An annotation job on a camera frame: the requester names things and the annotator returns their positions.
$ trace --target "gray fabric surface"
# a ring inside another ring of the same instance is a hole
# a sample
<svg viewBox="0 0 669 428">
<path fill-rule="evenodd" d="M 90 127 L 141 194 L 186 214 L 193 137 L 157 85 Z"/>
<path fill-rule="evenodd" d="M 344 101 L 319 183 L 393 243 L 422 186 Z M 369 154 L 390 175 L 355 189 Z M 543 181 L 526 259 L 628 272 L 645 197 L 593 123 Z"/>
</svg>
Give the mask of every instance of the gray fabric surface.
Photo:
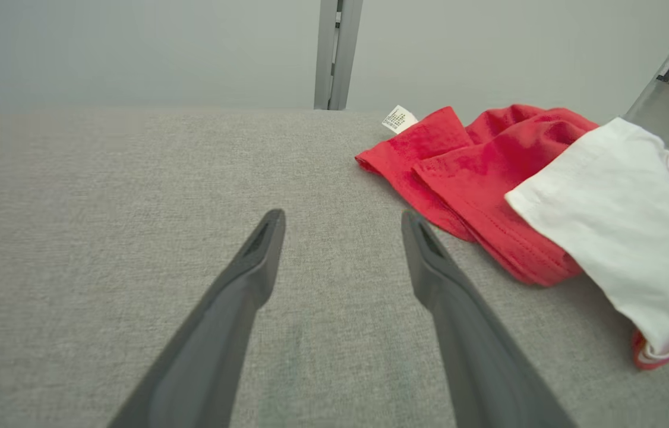
<svg viewBox="0 0 669 428">
<path fill-rule="evenodd" d="M 353 156 L 383 114 L 0 116 L 0 426 L 104 426 L 269 208 L 288 216 L 234 426 L 452 426 L 432 320 L 411 292 L 405 203 Z M 581 426 L 669 426 L 669 365 L 586 277 L 517 284 L 440 233 Z"/>
</svg>

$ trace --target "gray tablecloth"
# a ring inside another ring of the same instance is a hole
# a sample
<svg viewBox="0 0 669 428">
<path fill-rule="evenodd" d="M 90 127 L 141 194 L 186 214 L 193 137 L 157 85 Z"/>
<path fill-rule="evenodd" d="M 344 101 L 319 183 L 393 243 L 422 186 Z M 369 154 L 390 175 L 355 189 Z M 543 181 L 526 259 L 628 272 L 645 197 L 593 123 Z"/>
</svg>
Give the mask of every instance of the gray tablecloth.
<svg viewBox="0 0 669 428">
<path fill-rule="evenodd" d="M 353 156 L 383 114 L 0 115 L 0 426 L 104 426 L 264 212 L 288 215 L 234 426 L 451 426 L 432 320 L 411 292 L 405 202 Z M 440 232 L 581 426 L 669 426 L 669 365 L 587 277 L 518 284 Z"/>
</svg>

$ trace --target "white wall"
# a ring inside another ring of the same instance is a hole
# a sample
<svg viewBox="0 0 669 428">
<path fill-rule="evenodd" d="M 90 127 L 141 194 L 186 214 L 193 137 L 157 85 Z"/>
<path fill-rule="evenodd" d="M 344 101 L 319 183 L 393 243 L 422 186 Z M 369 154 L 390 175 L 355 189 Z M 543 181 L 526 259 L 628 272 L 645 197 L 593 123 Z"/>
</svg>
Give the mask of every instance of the white wall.
<svg viewBox="0 0 669 428">
<path fill-rule="evenodd" d="M 0 0 L 0 108 L 313 108 L 319 2 Z"/>
<path fill-rule="evenodd" d="M 366 0 L 348 109 L 624 114 L 669 54 L 669 0 Z"/>
</svg>

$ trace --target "red patterned fabric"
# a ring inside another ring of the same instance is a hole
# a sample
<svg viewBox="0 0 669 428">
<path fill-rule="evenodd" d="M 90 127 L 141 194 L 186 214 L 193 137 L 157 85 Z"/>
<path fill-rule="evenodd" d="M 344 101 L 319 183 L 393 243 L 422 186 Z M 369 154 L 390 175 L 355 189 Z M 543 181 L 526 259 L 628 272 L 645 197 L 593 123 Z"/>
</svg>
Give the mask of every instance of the red patterned fabric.
<svg viewBox="0 0 669 428">
<path fill-rule="evenodd" d="M 448 106 L 356 160 L 430 222 L 479 242 L 516 279 L 549 287 L 582 270 L 503 195 L 597 126 L 568 109 L 513 105 L 464 127 Z"/>
</svg>

